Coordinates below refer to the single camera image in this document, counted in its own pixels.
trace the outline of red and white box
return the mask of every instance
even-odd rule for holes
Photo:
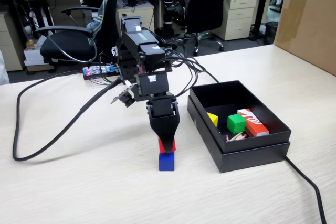
[[[269,135],[268,129],[260,122],[250,109],[238,110],[237,113],[246,120],[245,131],[250,137]]]

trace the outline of white cabinet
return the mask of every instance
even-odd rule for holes
[[[222,25],[212,32],[223,40],[247,38],[257,0],[224,0]]]

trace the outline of black office chair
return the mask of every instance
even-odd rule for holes
[[[224,0],[177,0],[183,8],[183,14],[176,12],[173,20],[182,29],[185,29],[184,40],[195,39],[194,55],[198,54],[198,47],[201,39],[216,41],[220,51],[224,51],[221,41],[214,37],[210,31],[222,25],[223,21],[223,1]]]
[[[62,10],[74,20],[77,26],[49,26],[36,30],[45,34],[47,31],[60,30],[47,37],[43,43],[40,53],[45,63],[54,64],[58,60],[93,62],[97,55],[104,52],[102,57],[106,60],[112,57],[112,47],[119,38],[115,21],[117,0],[107,0],[102,27],[97,32],[95,39],[92,38],[93,30],[79,27],[71,15],[73,10],[99,10],[94,7],[73,7]]]

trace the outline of black box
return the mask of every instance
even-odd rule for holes
[[[227,142],[232,134],[227,117],[250,109],[269,130],[269,135]],[[239,81],[192,87],[188,112],[221,173],[285,159],[291,130]],[[218,116],[216,127],[207,112]]]

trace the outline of white label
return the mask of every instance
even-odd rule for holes
[[[156,81],[156,75],[148,76],[149,82]]]

